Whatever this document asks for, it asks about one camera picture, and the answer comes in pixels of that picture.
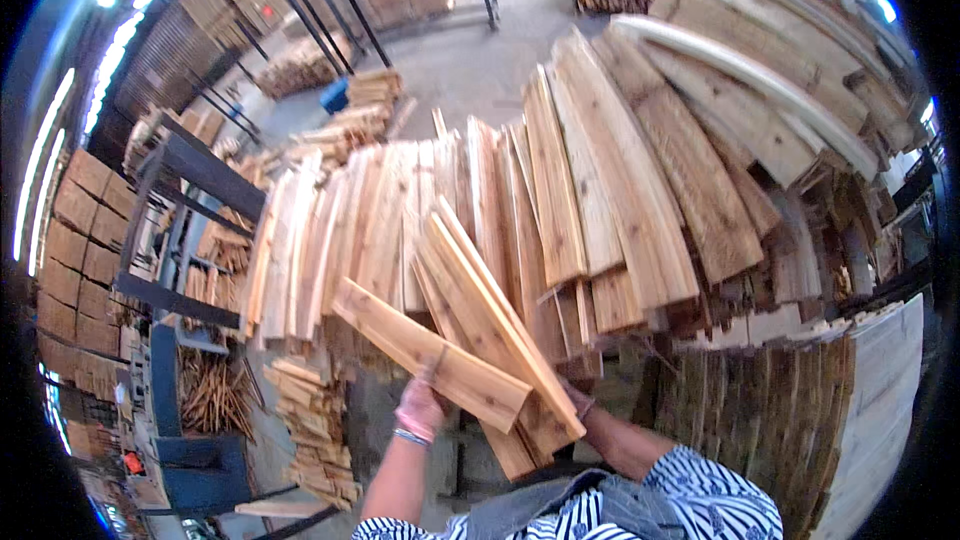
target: bracelet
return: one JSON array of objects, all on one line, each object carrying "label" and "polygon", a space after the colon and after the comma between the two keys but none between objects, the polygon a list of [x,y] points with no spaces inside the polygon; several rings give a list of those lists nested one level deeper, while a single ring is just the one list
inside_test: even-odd
[{"label": "bracelet", "polygon": [[420,446],[425,448],[428,448],[430,446],[430,443],[427,440],[419,437],[418,435],[416,435],[411,431],[407,431],[403,427],[395,427],[393,429],[393,435],[399,438],[403,438],[404,440],[410,440],[414,444],[419,444]]}]

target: hand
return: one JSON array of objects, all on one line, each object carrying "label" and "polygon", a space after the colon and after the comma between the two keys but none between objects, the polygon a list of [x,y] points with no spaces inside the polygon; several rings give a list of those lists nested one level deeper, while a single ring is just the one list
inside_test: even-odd
[{"label": "hand", "polygon": [[430,387],[436,361],[425,362],[416,377],[407,383],[400,397],[400,406],[393,412],[396,421],[411,434],[433,442],[437,428],[444,423],[444,410]]},{"label": "hand", "polygon": [[566,391],[566,395],[570,398],[570,402],[573,403],[573,407],[577,410],[577,419],[580,421],[584,420],[584,416],[591,409],[591,407],[596,404],[597,400],[592,396],[587,396],[564,378],[558,378],[559,383],[563,386],[563,390]]}]

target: apron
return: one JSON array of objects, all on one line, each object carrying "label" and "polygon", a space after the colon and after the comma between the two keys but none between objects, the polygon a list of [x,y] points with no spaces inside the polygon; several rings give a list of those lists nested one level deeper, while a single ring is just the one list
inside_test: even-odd
[{"label": "apron", "polygon": [[560,511],[568,499],[590,488],[603,494],[597,525],[614,524],[643,540],[687,537],[663,492],[620,475],[588,469],[572,480],[546,481],[477,504],[466,519],[466,540],[503,540],[533,520]]}]

